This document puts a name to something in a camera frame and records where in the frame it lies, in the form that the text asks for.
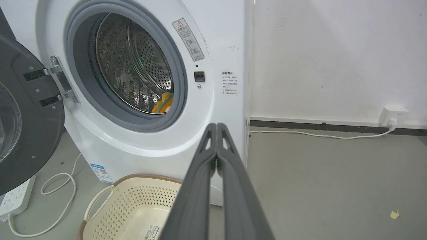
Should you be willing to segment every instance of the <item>beige plastic basket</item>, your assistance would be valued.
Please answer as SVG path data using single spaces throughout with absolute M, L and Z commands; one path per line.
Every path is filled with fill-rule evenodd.
M 181 187 L 181 180 L 149 174 L 125 176 L 89 204 L 78 240 L 157 240 Z M 91 215 L 95 202 L 111 191 Z

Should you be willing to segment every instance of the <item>metal hinge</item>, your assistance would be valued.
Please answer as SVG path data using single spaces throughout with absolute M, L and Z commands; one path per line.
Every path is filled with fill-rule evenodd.
M 56 74 L 59 82 L 58 85 L 59 91 L 61 94 L 58 95 L 58 99 L 64 101 L 67 98 L 70 98 L 73 102 L 79 102 L 77 99 L 74 90 L 71 88 L 71 84 L 68 81 L 67 76 L 65 75 L 64 70 L 62 69 L 61 61 L 58 56 L 51 56 L 50 61 L 52 62 L 53 67 L 43 69 L 43 72 L 46 76 Z

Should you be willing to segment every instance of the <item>power strip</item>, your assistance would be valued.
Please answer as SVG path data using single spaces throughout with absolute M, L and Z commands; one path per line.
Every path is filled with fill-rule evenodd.
M 9 214 L 13 217 L 25 211 L 28 206 L 34 181 L 35 175 L 15 189 L 6 193 L 0 205 L 0 219 L 3 222 L 8 221 Z

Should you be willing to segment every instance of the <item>warning label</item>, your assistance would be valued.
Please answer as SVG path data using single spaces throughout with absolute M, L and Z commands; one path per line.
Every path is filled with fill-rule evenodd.
M 202 50 L 200 50 L 200 46 L 185 20 L 181 18 L 180 20 L 173 22 L 172 25 L 183 40 L 188 52 L 193 58 L 193 61 L 204 59 L 205 56 L 203 55 Z
M 222 71 L 222 94 L 235 95 L 239 93 L 239 78 L 231 71 Z
M 91 167 L 101 181 L 113 184 L 113 180 L 103 166 L 91 163 Z
M 157 240 L 160 236 L 161 229 L 162 228 L 159 226 L 151 225 L 147 234 L 145 234 L 144 240 Z

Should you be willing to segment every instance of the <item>open door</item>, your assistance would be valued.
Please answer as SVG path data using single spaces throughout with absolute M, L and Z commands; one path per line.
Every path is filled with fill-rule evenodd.
M 64 130 L 64 105 L 48 69 L 0 31 L 0 195 L 52 156 Z

